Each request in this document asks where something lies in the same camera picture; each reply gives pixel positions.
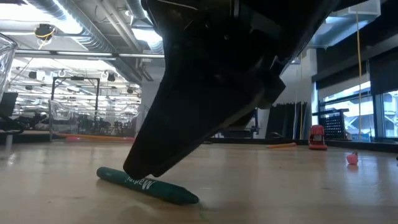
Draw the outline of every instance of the black panel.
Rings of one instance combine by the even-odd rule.
[[[362,3],[362,2],[366,2],[366,1],[367,0],[344,0],[339,3],[339,5],[336,7],[335,11],[339,11],[339,10],[345,9],[347,7],[350,7],[350,6],[353,6],[353,5]]]
[[[366,64],[362,63],[362,74],[366,73]],[[343,81],[347,81],[351,78],[359,77],[359,66],[355,65],[346,70],[342,70],[340,72],[335,73],[334,75],[330,75],[320,81],[317,81],[317,90],[321,90],[323,88],[339,84]]]
[[[0,103],[0,113],[4,116],[12,116],[18,93],[4,93]]]
[[[398,50],[372,60],[370,74],[373,95],[398,89]]]
[[[368,47],[373,47],[376,44],[393,37],[398,34],[398,1],[391,0],[385,2],[381,7],[381,16],[375,21],[363,27],[360,31],[361,34],[361,50],[363,55],[370,50]],[[398,42],[389,44],[389,49],[398,46]],[[317,49],[317,67],[318,74],[314,75],[312,80],[317,82],[328,76],[335,76],[336,71],[331,68],[341,67],[346,69],[345,63],[350,58],[356,58],[358,55],[356,33],[350,35],[338,44],[325,49]],[[358,61],[354,61],[351,67],[358,66]]]

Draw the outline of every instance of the window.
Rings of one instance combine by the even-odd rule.
[[[325,105],[325,110],[349,109],[344,112],[344,123],[346,131],[352,135],[359,133],[359,97],[352,100],[342,101]],[[368,134],[374,137],[374,118],[373,118],[373,100],[371,96],[361,99],[361,134]]]
[[[398,90],[383,94],[383,118],[385,137],[398,137]]]
[[[368,92],[368,91],[371,91],[371,82],[370,81],[361,84],[361,93]],[[323,99],[323,101],[328,102],[331,100],[337,100],[339,98],[352,96],[352,95],[355,95],[358,93],[359,93],[359,85],[348,88],[346,90],[343,90],[343,91],[333,94],[331,96],[328,96],[325,99]]]
[[[374,116],[373,116],[373,99],[370,95],[371,83],[365,82],[361,84],[361,119],[359,120],[359,85],[343,90],[334,95],[323,99],[324,110],[340,110],[349,109],[344,112],[345,129],[353,138],[357,138],[359,134],[359,126],[361,135],[375,136]]]

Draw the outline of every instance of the green marker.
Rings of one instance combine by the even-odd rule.
[[[132,179],[120,170],[100,167],[97,170],[97,176],[110,183],[118,184],[177,205],[196,204],[199,202],[199,198],[196,195],[183,187],[150,178]]]

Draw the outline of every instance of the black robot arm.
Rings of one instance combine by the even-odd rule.
[[[285,88],[279,75],[338,0],[143,0],[163,37],[165,74],[124,163],[158,177]]]

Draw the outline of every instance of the ceiling light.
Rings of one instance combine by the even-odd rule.
[[[164,58],[161,54],[119,54],[120,57],[137,57],[137,58]]]
[[[90,85],[82,85],[80,86],[82,88],[97,88],[97,86],[90,86]],[[111,89],[111,88],[116,88],[116,86],[99,86],[100,89]]]
[[[23,31],[2,31],[1,34],[3,35],[34,35],[35,33],[33,32],[23,32]]]
[[[19,54],[41,54],[41,55],[50,55],[51,52],[48,50],[16,50]]]
[[[109,56],[111,57],[111,53],[98,53],[98,52],[64,52],[64,51],[58,51],[57,52],[59,55],[78,55],[78,56],[90,56],[90,57],[104,57],[104,56]]]
[[[150,43],[158,43],[163,40],[154,30],[132,29],[132,31],[138,40]]]

